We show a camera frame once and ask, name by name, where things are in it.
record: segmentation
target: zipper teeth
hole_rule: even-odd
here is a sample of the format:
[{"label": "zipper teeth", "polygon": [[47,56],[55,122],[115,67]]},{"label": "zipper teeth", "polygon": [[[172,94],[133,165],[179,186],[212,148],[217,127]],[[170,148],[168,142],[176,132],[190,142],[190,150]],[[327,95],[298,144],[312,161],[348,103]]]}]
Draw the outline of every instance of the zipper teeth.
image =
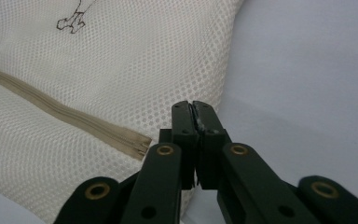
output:
[{"label": "zipper teeth", "polygon": [[[131,148],[135,149],[136,153],[139,155],[138,157],[135,156],[135,159],[141,160],[142,157],[145,155],[146,151],[148,150],[148,145],[150,144],[151,139],[144,135],[137,133],[138,136],[141,136],[142,138],[145,139],[144,141],[131,140],[130,138],[115,132],[114,130],[110,129],[109,127],[106,127],[106,125],[104,125],[103,123],[98,122],[99,119],[96,119],[94,117],[87,118],[87,115],[86,114],[83,115],[83,112],[76,112],[74,109],[67,107],[66,105],[62,105],[59,102],[57,102],[57,103],[51,102],[52,100],[53,101],[56,101],[56,100],[54,100],[54,99],[50,100],[48,96],[46,97],[46,96],[44,96],[44,94],[38,94],[36,92],[37,90],[33,90],[32,88],[27,88],[24,85],[21,85],[21,83],[19,83],[19,81],[16,81],[15,78],[0,74],[0,79],[5,81],[9,85],[15,87],[17,90],[20,90],[20,91],[24,92],[25,94],[31,96],[32,98],[35,98],[38,103],[39,102],[42,103],[43,105],[45,105],[46,107],[48,107],[49,109],[54,111],[55,113],[58,113],[64,117],[67,117],[70,119],[74,119],[77,122],[80,122],[80,123],[86,125],[87,127],[90,127],[91,129],[97,131],[100,134],[105,135],[106,137],[108,137],[110,139],[113,139],[127,147],[131,147]],[[125,128],[121,128],[121,127],[118,127],[118,128],[122,129],[124,132],[128,131]]]}]

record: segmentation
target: zipper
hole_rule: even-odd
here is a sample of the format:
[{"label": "zipper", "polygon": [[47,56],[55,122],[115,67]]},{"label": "zipper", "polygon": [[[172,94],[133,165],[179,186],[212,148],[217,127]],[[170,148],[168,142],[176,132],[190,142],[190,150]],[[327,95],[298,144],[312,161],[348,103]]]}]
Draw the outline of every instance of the zipper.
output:
[{"label": "zipper", "polygon": [[92,134],[111,147],[141,161],[152,139],[133,130],[117,126],[63,105],[33,86],[0,72],[0,85],[18,94],[46,113]]}]

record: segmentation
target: white surface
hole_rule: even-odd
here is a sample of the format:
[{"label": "white surface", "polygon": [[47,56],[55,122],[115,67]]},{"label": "white surface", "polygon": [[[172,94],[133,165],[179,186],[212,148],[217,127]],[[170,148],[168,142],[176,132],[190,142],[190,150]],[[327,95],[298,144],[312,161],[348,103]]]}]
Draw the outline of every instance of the white surface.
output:
[{"label": "white surface", "polygon": [[0,224],[44,224],[44,222],[0,194]]},{"label": "white surface", "polygon": [[[233,141],[292,184],[324,175],[358,196],[358,1],[245,1],[225,88]],[[184,222],[223,223],[215,192],[197,190]]]}]

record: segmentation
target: drawing on fabric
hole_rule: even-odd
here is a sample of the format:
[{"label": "drawing on fabric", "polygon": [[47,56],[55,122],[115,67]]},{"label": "drawing on fabric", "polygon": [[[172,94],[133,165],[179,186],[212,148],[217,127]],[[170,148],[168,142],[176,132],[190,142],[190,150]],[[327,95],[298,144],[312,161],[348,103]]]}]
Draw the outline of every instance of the drawing on fabric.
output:
[{"label": "drawing on fabric", "polygon": [[77,6],[72,17],[68,17],[57,22],[57,29],[63,30],[65,27],[71,29],[71,34],[75,34],[83,26],[86,25],[83,22],[83,15],[97,0],[79,0],[80,3]]}]

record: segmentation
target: white mesh fabric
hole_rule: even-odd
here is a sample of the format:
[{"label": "white mesh fabric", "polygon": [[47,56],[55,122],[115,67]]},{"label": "white mesh fabric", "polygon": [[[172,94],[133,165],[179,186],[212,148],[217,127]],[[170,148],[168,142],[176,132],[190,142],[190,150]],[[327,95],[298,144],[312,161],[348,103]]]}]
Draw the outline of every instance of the white mesh fabric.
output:
[{"label": "white mesh fabric", "polygon": [[[174,103],[217,107],[241,0],[81,4],[90,7],[62,28],[79,0],[0,0],[0,71],[154,142]],[[84,180],[122,180],[139,167],[0,86],[0,192],[47,223]]]}]

